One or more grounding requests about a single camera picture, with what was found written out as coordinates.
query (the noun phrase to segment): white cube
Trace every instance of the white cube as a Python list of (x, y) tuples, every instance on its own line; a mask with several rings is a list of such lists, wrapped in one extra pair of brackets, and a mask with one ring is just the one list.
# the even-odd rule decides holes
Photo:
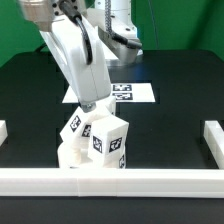
[(89, 113), (78, 107), (61, 131), (61, 138), (69, 147), (88, 148), (92, 122), (110, 115), (105, 106), (98, 106)]
[(116, 168), (116, 169), (125, 169), (126, 168), (126, 151), (125, 147), (121, 150), (120, 158), (118, 160), (114, 160), (113, 162), (107, 163), (105, 165), (100, 165), (99, 163), (94, 163), (95, 167), (101, 168)]
[(64, 142), (58, 148), (58, 163), (60, 168), (76, 168), (81, 164), (80, 148), (68, 147)]
[(129, 123), (113, 115), (92, 123), (88, 157), (100, 166), (118, 161)]
[(97, 106), (105, 106), (111, 114), (116, 114), (116, 97), (115, 96), (109, 96), (103, 100), (99, 100), (96, 102)]
[(0, 120), (0, 146), (5, 141), (7, 136), (8, 136), (8, 133), (7, 133), (7, 129), (6, 129), (6, 123), (5, 123), (5, 121)]

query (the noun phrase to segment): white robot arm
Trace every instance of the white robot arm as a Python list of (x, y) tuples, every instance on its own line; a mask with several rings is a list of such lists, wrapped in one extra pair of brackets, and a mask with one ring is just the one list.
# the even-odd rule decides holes
[[(106, 4), (106, 23), (102, 23), (104, 11), (94, 9), (87, 13), (84, 0), (18, 1), (24, 17), (38, 25), (83, 110), (93, 110), (95, 102), (106, 98), (111, 92), (101, 40), (127, 63), (134, 61), (141, 44), (133, 41), (133, 36), (130, 38), (131, 32), (127, 32), (129, 36), (125, 38), (112, 30), (109, 20), (111, 3), (108, 0), (96, 3), (98, 6)], [(127, 25), (121, 24), (120, 27), (128, 29)]]

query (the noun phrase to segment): white block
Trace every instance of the white block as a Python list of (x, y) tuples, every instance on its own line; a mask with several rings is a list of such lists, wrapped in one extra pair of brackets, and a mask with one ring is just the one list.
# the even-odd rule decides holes
[(113, 162), (107, 163), (103, 166), (100, 166), (99, 163), (94, 163), (93, 166), (97, 168), (116, 168), (116, 169), (125, 169), (126, 168), (126, 150), (125, 147), (121, 150), (120, 158), (118, 160), (114, 160)]
[(113, 115), (116, 114), (116, 97), (109, 96), (96, 102), (97, 106), (105, 106)]
[(61, 131), (61, 138), (69, 147), (88, 148), (92, 122), (110, 115), (105, 106), (98, 106), (89, 113), (78, 107)]
[(62, 143), (58, 148), (58, 163), (60, 168), (75, 168), (81, 164), (82, 156), (80, 148), (68, 147)]
[(79, 196), (117, 196), (116, 178), (111, 178), (107, 170), (114, 169), (79, 169), (80, 175), (77, 178)]
[(7, 133), (7, 129), (6, 129), (6, 123), (5, 123), (5, 121), (0, 120), (0, 146), (5, 141), (7, 136), (8, 136), (8, 133)]
[(99, 166), (120, 159), (129, 123), (113, 115), (92, 123), (88, 157)]
[(224, 169), (224, 132), (217, 121), (205, 122), (204, 138), (219, 169)]

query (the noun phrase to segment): cable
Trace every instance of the cable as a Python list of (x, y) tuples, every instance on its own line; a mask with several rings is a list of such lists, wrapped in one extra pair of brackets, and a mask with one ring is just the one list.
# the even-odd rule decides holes
[(93, 61), (93, 53), (89, 35), (82, 23), (82, 15), (73, 8), (72, 4), (68, 0), (61, 0), (59, 2), (59, 8), (76, 26), (79, 26), (80, 30), (82, 31), (82, 37), (87, 52), (87, 65), (90, 65)]
[(157, 32), (156, 21), (155, 21), (155, 14), (154, 14), (154, 10), (152, 7), (152, 1), (148, 0), (148, 3), (149, 3), (149, 9), (151, 11), (151, 18), (152, 18), (152, 23), (153, 23), (153, 28), (154, 28), (156, 48), (157, 48), (157, 50), (159, 50), (159, 39), (158, 39), (158, 32)]
[(132, 49), (142, 48), (141, 43), (128, 40), (127, 38), (122, 37), (121, 35), (113, 31), (112, 25), (111, 25), (111, 0), (105, 0), (105, 26), (106, 26), (106, 32), (111, 36), (112, 40), (115, 40), (118, 43), (124, 44), (128, 48), (132, 48)]

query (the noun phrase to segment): black table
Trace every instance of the black table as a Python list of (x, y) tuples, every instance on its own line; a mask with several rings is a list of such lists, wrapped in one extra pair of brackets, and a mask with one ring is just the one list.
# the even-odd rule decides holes
[[(217, 169), (203, 139), (205, 120), (224, 117), (224, 63), (209, 51), (149, 51), (110, 68), (111, 80), (150, 82), (156, 103), (121, 103), (130, 122), (128, 168)], [(0, 119), (9, 137), (0, 167), (57, 167), (59, 132), (77, 104), (62, 104), (67, 83), (51, 55), (24, 53), (0, 69)], [(223, 200), (1, 198), (1, 223), (222, 223)]]

